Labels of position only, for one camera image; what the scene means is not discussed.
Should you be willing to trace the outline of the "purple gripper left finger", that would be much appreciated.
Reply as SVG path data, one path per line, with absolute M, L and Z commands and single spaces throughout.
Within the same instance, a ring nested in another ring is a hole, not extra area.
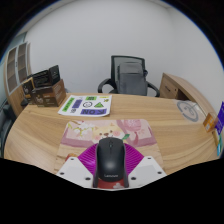
M 57 172 L 57 176 L 76 185 L 92 185 L 95 169 L 95 148 L 89 147 L 78 157 L 69 156 Z

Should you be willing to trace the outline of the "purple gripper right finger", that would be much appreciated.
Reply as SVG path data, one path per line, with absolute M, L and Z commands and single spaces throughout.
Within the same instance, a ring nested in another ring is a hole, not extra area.
M 126 172 L 129 184 L 149 184 L 166 176 L 152 156 L 143 156 L 136 149 L 127 151 Z

